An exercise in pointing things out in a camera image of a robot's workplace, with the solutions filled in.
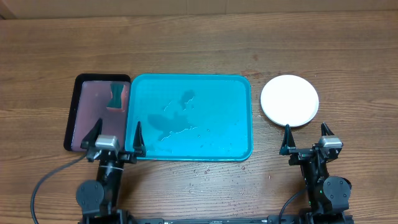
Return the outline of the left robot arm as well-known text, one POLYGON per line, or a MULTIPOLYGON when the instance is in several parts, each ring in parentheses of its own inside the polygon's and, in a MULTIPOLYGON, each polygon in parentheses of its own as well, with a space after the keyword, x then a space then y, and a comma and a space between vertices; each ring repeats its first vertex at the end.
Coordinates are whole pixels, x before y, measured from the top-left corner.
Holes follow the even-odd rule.
POLYGON ((116 136, 102 134, 103 120, 97 120, 81 141, 88 162, 98 161, 95 180, 83 182, 76 191, 81 207, 82 223, 133 224, 137 221, 128 210, 119 209, 118 199, 125 164, 135 164, 146 156, 142 126, 138 123, 133 140, 133 151, 121 149, 116 136))

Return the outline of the white plate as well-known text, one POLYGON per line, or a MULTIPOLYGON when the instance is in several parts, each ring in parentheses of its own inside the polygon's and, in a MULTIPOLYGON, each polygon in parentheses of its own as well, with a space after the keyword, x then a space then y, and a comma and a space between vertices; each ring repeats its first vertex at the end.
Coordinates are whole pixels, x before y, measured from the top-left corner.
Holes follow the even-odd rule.
POLYGON ((320 106, 313 85, 296 75, 280 75, 269 80, 261 91, 260 103, 272 122, 291 127, 309 123, 320 106))

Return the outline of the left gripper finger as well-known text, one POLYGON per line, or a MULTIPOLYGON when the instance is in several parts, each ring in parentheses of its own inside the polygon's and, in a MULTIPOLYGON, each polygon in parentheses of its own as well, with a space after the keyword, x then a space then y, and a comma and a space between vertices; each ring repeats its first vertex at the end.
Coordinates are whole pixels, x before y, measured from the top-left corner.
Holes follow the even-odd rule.
POLYGON ((88 134, 81 141, 80 147, 82 149, 90 149, 95 147, 95 142, 98 136, 102 133, 103 119, 99 118, 93 128, 88 132, 88 134))
POLYGON ((141 122, 137 122, 134 140, 133 140, 133 149, 134 155, 136 157, 145 157, 146 156, 146 147, 144 144, 144 139, 142 135, 142 125, 141 122))

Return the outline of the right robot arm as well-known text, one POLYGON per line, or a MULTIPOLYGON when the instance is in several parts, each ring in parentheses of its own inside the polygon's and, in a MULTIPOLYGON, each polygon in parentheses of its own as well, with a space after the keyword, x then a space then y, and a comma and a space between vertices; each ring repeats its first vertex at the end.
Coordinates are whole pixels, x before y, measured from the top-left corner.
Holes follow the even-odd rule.
POLYGON ((305 188, 300 190, 281 208, 277 223, 353 223, 351 215, 345 215, 349 209, 351 182, 343 177, 331 176, 327 164, 338 158, 343 143, 334 135, 326 123, 321 124, 321 138, 310 148, 298 149, 290 126, 285 125, 284 139, 279 154, 289 156, 291 166, 300 166, 305 188), (297 197, 308 194, 310 208, 302 209, 298 215, 284 215, 287 206, 297 197))

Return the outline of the green and orange sponge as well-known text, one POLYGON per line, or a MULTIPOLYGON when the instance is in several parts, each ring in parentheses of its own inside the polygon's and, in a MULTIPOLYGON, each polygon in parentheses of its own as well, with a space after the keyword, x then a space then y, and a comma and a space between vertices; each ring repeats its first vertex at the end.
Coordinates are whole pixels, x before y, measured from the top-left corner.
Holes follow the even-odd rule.
POLYGON ((124 100, 124 85, 120 83, 110 84, 111 88, 111 99, 107 104, 107 109, 114 111, 124 111, 123 100, 124 100))

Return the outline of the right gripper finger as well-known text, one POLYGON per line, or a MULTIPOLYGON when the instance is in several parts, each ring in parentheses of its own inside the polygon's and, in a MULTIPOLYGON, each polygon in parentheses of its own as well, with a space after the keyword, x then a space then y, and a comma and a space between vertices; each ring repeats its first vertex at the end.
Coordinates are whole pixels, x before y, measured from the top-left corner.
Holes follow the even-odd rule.
POLYGON ((286 156, 291 154, 292 150, 296 150, 296 145, 292 135, 291 128, 288 124, 286 124, 284 129, 284 138, 282 141, 282 145, 280 147, 279 154, 282 156, 286 156))
POLYGON ((326 122, 323 122, 321 124, 321 133, 322 136, 333 136, 334 133, 331 131, 331 129, 327 126, 326 122))

